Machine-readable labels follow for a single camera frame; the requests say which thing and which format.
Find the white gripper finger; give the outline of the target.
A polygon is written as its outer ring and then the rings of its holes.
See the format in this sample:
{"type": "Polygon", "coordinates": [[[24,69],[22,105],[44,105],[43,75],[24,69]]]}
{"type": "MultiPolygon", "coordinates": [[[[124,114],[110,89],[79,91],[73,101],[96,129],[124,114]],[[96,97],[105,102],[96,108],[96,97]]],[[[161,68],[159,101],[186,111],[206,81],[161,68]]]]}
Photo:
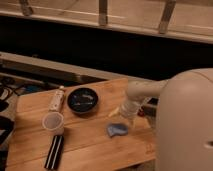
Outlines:
{"type": "Polygon", "coordinates": [[[114,116],[118,116],[120,115],[120,110],[119,107],[117,107],[116,109],[114,109],[113,111],[111,111],[108,115],[108,117],[114,117],[114,116]]]}
{"type": "Polygon", "coordinates": [[[133,129],[134,128],[134,118],[127,118],[128,126],[133,129]]]}

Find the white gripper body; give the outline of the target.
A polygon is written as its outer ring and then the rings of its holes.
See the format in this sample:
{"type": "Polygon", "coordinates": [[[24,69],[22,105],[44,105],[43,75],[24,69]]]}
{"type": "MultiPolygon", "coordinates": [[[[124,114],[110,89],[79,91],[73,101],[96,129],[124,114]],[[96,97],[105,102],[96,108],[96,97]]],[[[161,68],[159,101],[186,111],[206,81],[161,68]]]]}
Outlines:
{"type": "Polygon", "coordinates": [[[133,119],[141,107],[150,100],[149,97],[142,98],[139,101],[126,98],[119,107],[119,113],[122,117],[133,119]]]}

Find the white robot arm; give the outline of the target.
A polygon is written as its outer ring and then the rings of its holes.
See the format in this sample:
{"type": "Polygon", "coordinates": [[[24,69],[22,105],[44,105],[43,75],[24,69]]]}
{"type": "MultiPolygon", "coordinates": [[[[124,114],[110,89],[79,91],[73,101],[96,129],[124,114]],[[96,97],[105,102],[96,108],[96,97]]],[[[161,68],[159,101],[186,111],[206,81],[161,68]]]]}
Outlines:
{"type": "Polygon", "coordinates": [[[130,82],[111,114],[133,123],[148,97],[158,100],[155,171],[213,171],[213,68],[130,82]]]}

